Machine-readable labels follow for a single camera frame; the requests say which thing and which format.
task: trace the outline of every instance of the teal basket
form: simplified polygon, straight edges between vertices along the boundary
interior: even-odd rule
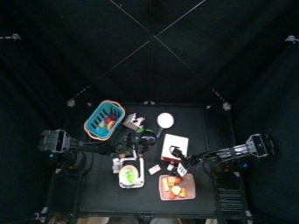
[[[112,127],[105,124],[105,117],[110,115],[116,118]],[[84,123],[84,130],[89,137],[98,141],[108,140],[124,116],[125,110],[116,101],[102,101]]]

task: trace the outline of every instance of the tray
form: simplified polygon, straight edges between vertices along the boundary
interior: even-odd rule
[[[196,193],[194,193],[194,183],[193,183],[193,178],[192,175],[189,173],[186,173],[182,177],[181,177],[181,183],[177,184],[176,186],[180,187],[185,187],[186,189],[186,197],[181,198],[178,196],[174,197],[174,199],[169,199],[169,193],[172,188],[169,187],[169,191],[166,192],[164,190],[164,185],[162,185],[162,178],[166,178],[169,175],[161,175],[158,177],[158,192],[160,192],[160,199],[161,200],[192,200],[196,197]]]

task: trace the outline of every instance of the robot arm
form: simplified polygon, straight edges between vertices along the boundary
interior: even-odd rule
[[[178,148],[172,149],[172,155],[177,157],[181,162],[174,167],[172,174],[182,176],[194,165],[200,163],[213,163],[221,166],[226,170],[234,162],[248,156],[254,158],[262,158],[273,154],[273,144],[268,135],[254,134],[249,136],[246,142],[241,145],[233,146],[226,149],[206,151],[198,155],[190,155],[185,157]]]

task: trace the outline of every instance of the black table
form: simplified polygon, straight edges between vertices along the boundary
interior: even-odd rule
[[[196,198],[180,201],[162,201],[158,194],[158,176],[168,174],[168,163],[160,159],[164,144],[164,134],[189,138],[188,155],[204,151],[218,150],[234,145],[230,128],[229,112],[221,106],[141,105],[121,103],[125,114],[137,113],[144,117],[142,125],[154,133],[158,130],[156,117],[170,113],[173,126],[162,131],[154,146],[144,154],[144,186],[136,189],[118,187],[117,175],[112,173],[112,158],[94,154],[92,168],[80,181],[76,208],[72,212],[78,217],[90,216],[132,216],[174,217],[174,218],[214,218],[216,203],[212,179],[201,167],[193,166],[189,173],[196,185]],[[76,107],[69,112],[65,129],[76,138],[85,138],[82,123],[88,119],[93,108]],[[121,142],[122,137],[132,132],[122,124],[106,141],[110,144]],[[160,165],[161,170],[150,175],[148,169]]]

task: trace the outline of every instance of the black wall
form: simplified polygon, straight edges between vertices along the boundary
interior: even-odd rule
[[[61,127],[73,96],[228,101],[237,142],[257,132],[277,141],[246,173],[250,208],[269,223],[299,220],[296,0],[2,0],[0,11],[0,37],[22,38],[0,39],[0,222],[42,209],[38,133]]]
[[[274,155],[253,161],[246,174],[246,196],[268,223],[297,223],[299,210],[299,45],[289,44],[253,85],[238,97],[234,131],[244,142],[249,134],[268,133]]]

